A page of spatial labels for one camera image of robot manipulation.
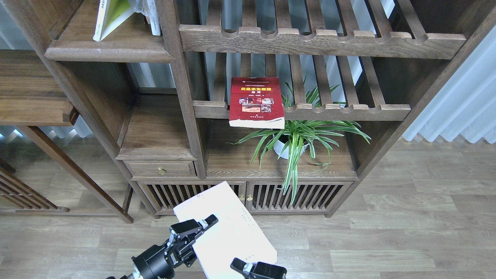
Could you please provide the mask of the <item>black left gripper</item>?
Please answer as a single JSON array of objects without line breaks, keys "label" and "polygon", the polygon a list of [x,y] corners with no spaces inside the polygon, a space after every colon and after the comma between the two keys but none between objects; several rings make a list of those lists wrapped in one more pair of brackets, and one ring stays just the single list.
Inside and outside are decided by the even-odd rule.
[{"label": "black left gripper", "polygon": [[142,254],[133,257],[135,279],[171,279],[175,270],[184,264],[188,268],[197,256],[193,244],[206,230],[218,222],[211,214],[204,220],[186,220],[170,226],[170,242],[162,246],[153,245]]}]

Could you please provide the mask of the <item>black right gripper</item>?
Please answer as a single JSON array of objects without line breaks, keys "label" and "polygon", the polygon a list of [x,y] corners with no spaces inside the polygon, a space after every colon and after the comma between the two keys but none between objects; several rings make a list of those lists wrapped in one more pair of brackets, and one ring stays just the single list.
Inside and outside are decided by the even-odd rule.
[{"label": "black right gripper", "polygon": [[287,274],[287,269],[282,266],[264,262],[247,263],[239,258],[234,258],[230,267],[244,279],[285,279]]}]

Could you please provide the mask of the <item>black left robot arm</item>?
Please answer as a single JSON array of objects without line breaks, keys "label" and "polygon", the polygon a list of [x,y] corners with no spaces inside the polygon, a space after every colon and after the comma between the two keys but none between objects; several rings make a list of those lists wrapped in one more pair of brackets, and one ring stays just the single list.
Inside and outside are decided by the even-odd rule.
[{"label": "black left robot arm", "polygon": [[134,272],[123,279],[171,279],[174,269],[185,264],[188,268],[197,256],[193,244],[218,222],[211,214],[204,220],[186,220],[170,226],[170,238],[162,245],[153,245],[142,254],[133,257]]}]

